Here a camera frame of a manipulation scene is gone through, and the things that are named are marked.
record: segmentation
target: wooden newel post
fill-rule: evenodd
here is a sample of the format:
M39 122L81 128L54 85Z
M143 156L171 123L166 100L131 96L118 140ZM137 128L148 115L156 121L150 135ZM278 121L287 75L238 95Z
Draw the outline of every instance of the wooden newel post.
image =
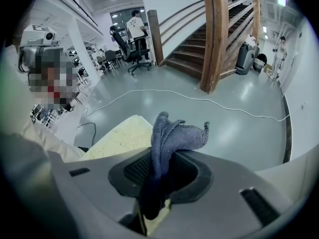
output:
M228 0L205 0L206 49L200 88L212 92L218 83L226 54Z
M260 28L260 3L259 0L253 0L254 5L254 19L253 19L253 36L256 39L256 44L258 43L258 35Z
M161 45L160 39L160 25L158 19L158 13L156 10L149 10L148 11L148 18L149 18L149 27L152 35L152 42L154 48L154 55L156 59L156 63L159 66L160 63L164 60L163 58L163 49Z

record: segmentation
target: black pants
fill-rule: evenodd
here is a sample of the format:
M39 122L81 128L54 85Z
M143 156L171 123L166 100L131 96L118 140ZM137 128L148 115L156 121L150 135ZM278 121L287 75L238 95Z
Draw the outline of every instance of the black pants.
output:
M141 39L139 41L141 42L141 50L147 49L145 38L143 38L143 39ZM139 50L139 41L135 41L134 42L136 50ZM147 59L147 60L149 59L149 53L145 54L145 59Z

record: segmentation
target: pixelated area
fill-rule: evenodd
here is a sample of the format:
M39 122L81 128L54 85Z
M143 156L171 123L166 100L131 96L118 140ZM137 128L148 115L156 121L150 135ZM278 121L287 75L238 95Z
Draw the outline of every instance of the pixelated area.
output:
M29 88L46 109L60 109L77 92L78 76L74 64L62 48L46 49L28 74Z

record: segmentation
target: white pillar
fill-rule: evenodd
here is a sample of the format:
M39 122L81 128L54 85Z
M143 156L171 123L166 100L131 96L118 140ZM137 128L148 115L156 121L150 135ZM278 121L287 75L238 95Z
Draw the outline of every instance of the white pillar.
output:
M68 24L69 34L72 40L72 44L79 55L79 59L82 65L85 68L85 71L88 73L92 80L92 84L96 85L100 80L100 77L91 61L91 58L85 48L83 43L83 39L79 30L78 23L76 22L75 17L71 17L69 24Z

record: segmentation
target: white cable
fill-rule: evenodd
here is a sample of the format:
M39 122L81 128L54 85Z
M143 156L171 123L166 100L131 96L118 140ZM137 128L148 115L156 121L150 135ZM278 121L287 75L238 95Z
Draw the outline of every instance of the white cable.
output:
M210 101L210 102L212 102L212 103L214 103L214 104L216 104L216 105L222 107L222 108L225 109L225 110L241 111L241 112L246 113L246 114L248 114L248 115L250 115L251 117L254 117L254 118L273 119L273 120L275 120L275 121L277 121L277 122L281 122L281 121L285 120L287 117L290 116L290 115L287 115L286 117L284 117L283 119L280 119L280 120L275 119L275 118L273 118L273 117L268 117L268 116L255 116L255 115L252 115L252 114L250 114L250 113L248 113L248 112L246 112L246 111L244 111L244 110L242 110L242 109L226 108L226 107L224 107L224 106L222 106L222 105L220 105L220 104L218 104L218 103L216 103L216 102L214 102L214 101L212 101L212 100L210 100L210 99L190 98L190 97L184 96L184 95L182 95L182 94L180 94L180 93L177 93L177 92L175 92L175 91L173 91L173 90L131 90L131 91L128 91L128 92L126 92L125 94L119 96L118 98L115 98L115 99L114 99L113 101L111 101L109 104L107 104L107 105L105 105L105 106L102 106L102 107L100 107L100 108L97 108L96 110L92 111L92 112L89 113L89 114L87 114L89 108L88 108L88 107L85 108L85 109L87 109L85 115L86 115L86 116L89 116L89 115L95 113L96 111L98 111L98 110L100 110L100 109L102 109L102 108L105 108L105 107L109 106L110 104L114 103L117 99L119 99L119 98L121 98L121 97L123 97L123 96L125 96L125 95L127 95L127 94L129 94L129 93L131 93L131 92L135 92L135 91L157 91L157 92L170 92L170 93L175 93L175 94L178 94L178 95L180 95L180 96L182 96L182 97L185 97L185 98L188 98L188 99L192 99L192 100Z

